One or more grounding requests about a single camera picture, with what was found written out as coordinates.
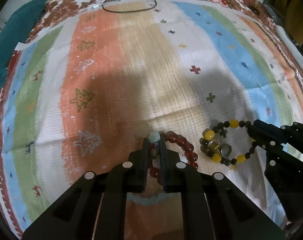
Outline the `small black object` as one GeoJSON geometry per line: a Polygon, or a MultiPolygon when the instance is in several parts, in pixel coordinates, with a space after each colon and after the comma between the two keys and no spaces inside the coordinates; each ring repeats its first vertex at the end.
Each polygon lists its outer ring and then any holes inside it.
{"type": "Polygon", "coordinates": [[[254,14],[256,14],[256,15],[259,15],[259,14],[260,14],[259,10],[258,10],[257,8],[255,8],[255,7],[253,7],[253,6],[249,6],[249,9],[250,9],[254,14]]]}

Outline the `teal quilted blanket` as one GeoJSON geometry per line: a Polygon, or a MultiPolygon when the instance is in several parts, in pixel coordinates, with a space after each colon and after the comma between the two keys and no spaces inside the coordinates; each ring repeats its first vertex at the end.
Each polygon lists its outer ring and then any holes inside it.
{"type": "Polygon", "coordinates": [[[52,0],[32,0],[18,10],[8,19],[0,33],[0,88],[5,84],[8,64],[16,45],[24,43],[35,23],[40,19],[45,6],[52,0]]]}

